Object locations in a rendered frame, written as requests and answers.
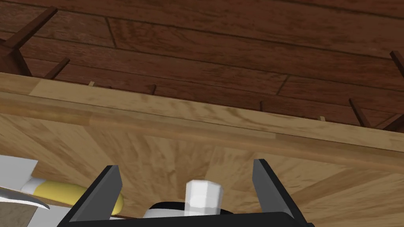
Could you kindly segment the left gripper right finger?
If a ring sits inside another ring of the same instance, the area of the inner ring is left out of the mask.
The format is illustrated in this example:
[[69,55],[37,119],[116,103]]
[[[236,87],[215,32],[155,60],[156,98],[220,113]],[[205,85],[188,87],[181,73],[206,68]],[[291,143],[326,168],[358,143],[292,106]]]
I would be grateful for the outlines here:
[[265,159],[255,159],[252,182],[263,212],[285,212],[297,222],[306,222],[302,212]]

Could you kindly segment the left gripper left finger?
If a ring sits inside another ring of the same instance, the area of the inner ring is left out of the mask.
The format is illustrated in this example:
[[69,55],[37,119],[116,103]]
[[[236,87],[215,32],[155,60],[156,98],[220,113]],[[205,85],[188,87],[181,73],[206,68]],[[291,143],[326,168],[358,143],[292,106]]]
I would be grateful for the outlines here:
[[121,189],[118,165],[106,166],[65,215],[64,222],[109,220]]

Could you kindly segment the white capped bottle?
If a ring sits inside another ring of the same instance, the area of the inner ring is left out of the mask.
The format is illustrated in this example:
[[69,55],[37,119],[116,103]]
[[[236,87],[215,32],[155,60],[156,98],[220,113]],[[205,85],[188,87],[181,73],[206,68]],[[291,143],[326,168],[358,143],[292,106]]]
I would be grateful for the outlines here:
[[186,184],[185,202],[156,203],[145,212],[143,218],[232,214],[221,209],[223,192],[218,183],[191,180]]

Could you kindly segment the silver curved blade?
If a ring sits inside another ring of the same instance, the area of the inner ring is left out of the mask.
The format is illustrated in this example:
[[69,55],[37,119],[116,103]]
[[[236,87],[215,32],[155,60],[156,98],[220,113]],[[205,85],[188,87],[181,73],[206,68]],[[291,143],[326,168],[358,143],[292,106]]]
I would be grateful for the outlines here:
[[50,207],[47,204],[43,203],[42,201],[34,197],[31,197],[28,194],[24,194],[19,191],[14,191],[1,187],[0,187],[0,202],[19,203],[19,204],[32,205],[47,210],[50,209]]

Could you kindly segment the light wooden table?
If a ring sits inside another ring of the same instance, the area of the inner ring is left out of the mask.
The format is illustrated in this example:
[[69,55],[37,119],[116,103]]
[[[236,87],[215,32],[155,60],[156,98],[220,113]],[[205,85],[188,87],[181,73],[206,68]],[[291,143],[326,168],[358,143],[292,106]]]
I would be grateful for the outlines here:
[[404,134],[0,73],[0,154],[34,176],[88,187],[119,165],[124,216],[224,188],[223,208],[258,212],[265,159],[316,227],[404,227]]

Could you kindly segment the yellow handled white utensil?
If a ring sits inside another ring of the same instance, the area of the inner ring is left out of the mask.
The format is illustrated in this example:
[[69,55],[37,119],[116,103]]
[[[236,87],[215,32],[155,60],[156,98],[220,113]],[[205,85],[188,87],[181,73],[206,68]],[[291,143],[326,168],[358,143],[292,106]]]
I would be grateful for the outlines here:
[[38,160],[0,154],[0,187],[68,205],[74,205],[86,191],[77,184],[32,177],[37,163]]

